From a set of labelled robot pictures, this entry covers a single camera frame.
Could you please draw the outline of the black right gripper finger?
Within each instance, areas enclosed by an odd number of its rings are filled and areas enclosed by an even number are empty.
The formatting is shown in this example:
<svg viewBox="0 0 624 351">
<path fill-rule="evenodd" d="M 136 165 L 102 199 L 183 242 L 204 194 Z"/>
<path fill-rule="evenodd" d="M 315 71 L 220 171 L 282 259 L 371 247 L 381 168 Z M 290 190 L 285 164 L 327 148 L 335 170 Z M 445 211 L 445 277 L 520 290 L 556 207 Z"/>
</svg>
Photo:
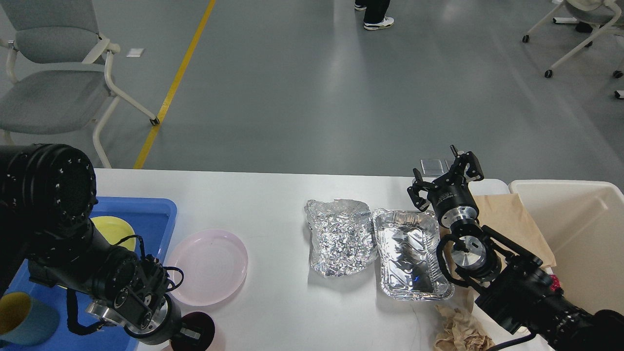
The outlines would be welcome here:
<svg viewBox="0 0 624 351">
<path fill-rule="evenodd" d="M 425 181 L 418 169 L 413 169 L 412 171 L 414 180 L 412 185 L 408 187 L 408 195 L 412 200 L 414 207 L 419 211 L 424 212 L 430 206 L 430 200 L 428 200 L 426 196 L 421 196 L 420 193 L 422 191 L 428 193 L 428 191 L 434 189 L 434 183 Z"/>
<path fill-rule="evenodd" d="M 454 162 L 448 169 L 446 184 L 448 186 L 468 185 L 468 183 L 484 180 L 481 163 L 472 151 L 461 151 L 450 145 Z"/>
</svg>

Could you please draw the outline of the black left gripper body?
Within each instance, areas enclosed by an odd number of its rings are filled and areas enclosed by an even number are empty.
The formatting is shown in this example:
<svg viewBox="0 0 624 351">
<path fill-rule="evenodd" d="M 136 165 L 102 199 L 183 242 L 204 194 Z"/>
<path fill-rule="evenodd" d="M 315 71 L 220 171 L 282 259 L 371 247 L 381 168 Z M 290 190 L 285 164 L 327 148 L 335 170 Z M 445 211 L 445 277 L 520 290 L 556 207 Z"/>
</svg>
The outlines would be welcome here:
<svg viewBox="0 0 624 351">
<path fill-rule="evenodd" d="M 170 295 L 165 295 L 163 304 L 153 313 L 147 326 L 140 328 L 127 325 L 124 327 L 124 331 L 127 335 L 143 344 L 162 344 L 173 340 L 173 337 L 180 333 L 181 318 L 184 315 L 174 299 Z"/>
</svg>

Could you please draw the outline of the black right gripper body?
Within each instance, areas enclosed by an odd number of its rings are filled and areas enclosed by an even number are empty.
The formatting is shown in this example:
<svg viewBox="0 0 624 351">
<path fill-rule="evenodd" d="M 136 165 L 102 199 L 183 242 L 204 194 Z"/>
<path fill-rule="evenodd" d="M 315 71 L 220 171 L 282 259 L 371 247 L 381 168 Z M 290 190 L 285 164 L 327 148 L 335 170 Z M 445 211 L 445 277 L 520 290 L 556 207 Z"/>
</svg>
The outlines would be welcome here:
<svg viewBox="0 0 624 351">
<path fill-rule="evenodd" d="M 479 209 L 465 180 L 439 177 L 429 190 L 429 202 L 435 217 L 444 228 L 459 220 L 478 220 Z"/>
</svg>

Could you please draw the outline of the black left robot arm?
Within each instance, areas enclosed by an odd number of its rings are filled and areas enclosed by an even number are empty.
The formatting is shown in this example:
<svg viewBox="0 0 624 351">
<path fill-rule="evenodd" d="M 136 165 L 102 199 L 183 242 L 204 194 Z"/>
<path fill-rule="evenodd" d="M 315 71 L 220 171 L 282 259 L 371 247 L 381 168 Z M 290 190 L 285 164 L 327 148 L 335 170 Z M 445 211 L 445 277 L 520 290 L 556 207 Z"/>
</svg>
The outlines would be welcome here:
<svg viewBox="0 0 624 351">
<path fill-rule="evenodd" d="M 120 325 L 147 345 L 205 350 L 215 326 L 205 314 L 181 316 L 170 293 L 180 287 L 165 266 L 122 243 L 109 243 L 91 219 L 96 174 L 81 150 L 65 144 L 1 147 L 1 291 L 27 261 L 30 280 L 66 289 L 69 331 L 89 335 Z"/>
</svg>

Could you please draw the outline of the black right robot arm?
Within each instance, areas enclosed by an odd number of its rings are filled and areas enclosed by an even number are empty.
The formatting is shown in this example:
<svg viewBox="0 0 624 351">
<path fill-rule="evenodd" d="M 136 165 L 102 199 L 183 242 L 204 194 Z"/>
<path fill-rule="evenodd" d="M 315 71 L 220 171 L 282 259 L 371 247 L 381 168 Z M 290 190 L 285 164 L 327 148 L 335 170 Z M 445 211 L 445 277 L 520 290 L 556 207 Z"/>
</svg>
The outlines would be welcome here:
<svg viewBox="0 0 624 351">
<path fill-rule="evenodd" d="M 432 207 L 435 218 L 449 233 L 435 249 L 438 267 L 448 282 L 473 288 L 476 305 L 511 334 L 521 327 L 529 334 L 492 347 L 500 351 L 540 336 L 556 351 L 621 351 L 623 316 L 613 310 L 594 314 L 553 290 L 553 280 L 541 268 L 543 261 L 478 220 L 479 209 L 469 189 L 484 179 L 471 151 L 450 146 L 454 162 L 435 180 L 423 179 L 413 169 L 407 191 L 420 211 Z"/>
</svg>

